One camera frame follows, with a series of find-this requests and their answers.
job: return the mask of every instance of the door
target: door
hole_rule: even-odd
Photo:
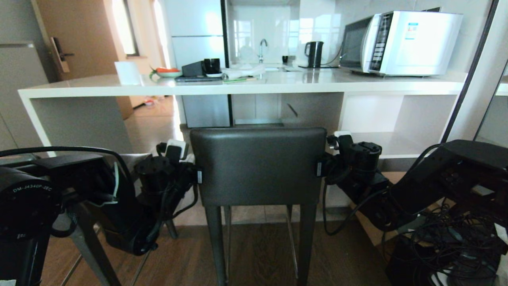
[[[118,61],[103,0],[37,0],[61,80],[115,74]],[[56,54],[52,39],[61,54]],[[60,60],[68,66],[62,68]],[[117,97],[122,118],[132,114],[129,97]]]

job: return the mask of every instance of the microwave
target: microwave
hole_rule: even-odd
[[[339,66],[383,76],[445,74],[462,14],[392,11],[345,26]]]

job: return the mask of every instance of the white refrigerator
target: white refrigerator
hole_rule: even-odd
[[[226,66],[220,0],[165,0],[176,66],[203,59],[220,59]],[[182,96],[189,128],[229,127],[230,105],[227,94]]]

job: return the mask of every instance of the tile floor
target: tile floor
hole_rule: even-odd
[[[155,145],[168,139],[185,140],[190,144],[189,129],[180,130],[178,108],[174,97],[155,100],[152,106],[140,106],[134,114],[124,121],[135,153],[155,154]],[[184,207],[193,200],[193,193],[187,192],[180,203]],[[342,220],[346,216],[344,210],[330,210],[328,220]],[[293,206],[292,221],[300,220],[299,206]],[[323,209],[318,206],[316,220],[323,220]],[[206,225],[205,209],[201,200],[175,220],[176,225]],[[285,206],[237,206],[232,208],[233,224],[276,223],[285,222]]]

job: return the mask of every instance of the bar stool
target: bar stool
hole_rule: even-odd
[[[212,243],[217,283],[227,285],[221,206],[230,245],[231,206],[300,205],[298,285],[306,285],[321,179],[315,175],[326,142],[324,128],[207,128],[190,131]],[[293,244],[293,258],[296,257]]]

